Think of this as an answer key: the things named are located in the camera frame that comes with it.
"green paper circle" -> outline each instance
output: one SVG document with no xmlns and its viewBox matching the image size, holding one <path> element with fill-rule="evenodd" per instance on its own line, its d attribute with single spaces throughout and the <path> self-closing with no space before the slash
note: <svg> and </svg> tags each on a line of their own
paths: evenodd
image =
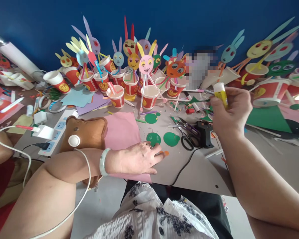
<svg viewBox="0 0 299 239">
<path fill-rule="evenodd" d="M 166 134 L 164 134 L 164 142 L 170 146 L 170 147 L 174 147 L 178 144 L 178 141 L 180 140 L 180 137 L 172 132 L 167 132 Z"/>
<path fill-rule="evenodd" d="M 154 147 L 156 143 L 160 144 L 161 142 L 160 136 L 157 133 L 149 133 L 146 140 L 150 141 L 152 147 Z"/>
<path fill-rule="evenodd" d="M 157 116 L 155 114 L 145 115 L 145 121 L 149 124 L 154 124 L 157 122 Z"/>
<path fill-rule="evenodd" d="M 291 105 L 290 109 L 292 109 L 292 110 L 299 110 L 299 104 Z"/>
</svg>

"white button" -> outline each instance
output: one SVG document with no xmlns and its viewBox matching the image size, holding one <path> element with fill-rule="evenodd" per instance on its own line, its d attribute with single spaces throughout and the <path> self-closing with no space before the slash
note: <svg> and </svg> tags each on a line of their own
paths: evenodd
<svg viewBox="0 0 299 239">
<path fill-rule="evenodd" d="M 77 135 L 71 135 L 68 141 L 71 147 L 77 147 L 81 142 L 80 137 Z"/>
</svg>

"power strip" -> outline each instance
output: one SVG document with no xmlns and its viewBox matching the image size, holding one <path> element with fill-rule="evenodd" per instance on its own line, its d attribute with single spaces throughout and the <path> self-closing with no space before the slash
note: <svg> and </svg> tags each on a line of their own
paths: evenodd
<svg viewBox="0 0 299 239">
<path fill-rule="evenodd" d="M 75 110 L 65 110 L 63 112 L 62 116 L 60 117 L 59 121 L 57 122 L 57 124 L 54 127 L 54 130 L 55 130 L 54 138 L 51 141 L 47 141 L 48 143 L 50 143 L 50 146 L 46 150 L 41 149 L 38 152 L 38 155 L 43 155 L 43 156 L 49 157 L 53 154 L 54 149 L 56 148 L 57 144 L 59 143 L 59 141 L 61 139 L 61 136 L 63 135 L 63 133 L 65 131 L 66 119 L 69 116 L 78 117 L 79 114 Z"/>
</svg>

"yellow glue stick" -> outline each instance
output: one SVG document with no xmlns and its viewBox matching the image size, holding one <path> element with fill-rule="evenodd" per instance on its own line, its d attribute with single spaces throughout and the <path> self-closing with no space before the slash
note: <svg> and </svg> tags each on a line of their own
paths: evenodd
<svg viewBox="0 0 299 239">
<path fill-rule="evenodd" d="M 215 96 L 222 100 L 225 109 L 227 109 L 228 101 L 227 101 L 227 95 L 226 95 L 224 83 L 218 82 L 213 87 L 214 87 Z"/>
</svg>

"hand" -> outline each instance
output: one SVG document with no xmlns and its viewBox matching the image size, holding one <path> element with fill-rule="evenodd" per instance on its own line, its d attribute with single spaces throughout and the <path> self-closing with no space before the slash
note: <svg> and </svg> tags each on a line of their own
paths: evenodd
<svg viewBox="0 0 299 239">
<path fill-rule="evenodd" d="M 158 154 L 162 148 L 157 143 L 152 149 L 149 141 L 137 143 L 127 149 L 108 152 L 105 159 L 107 173 L 157 174 L 154 165 L 162 161 L 164 153 Z"/>
<path fill-rule="evenodd" d="M 226 87 L 228 109 L 223 102 L 213 97 L 210 100 L 213 106 L 214 131 L 219 137 L 244 136 L 244 127 L 252 110 L 250 94 L 247 90 Z"/>
</svg>

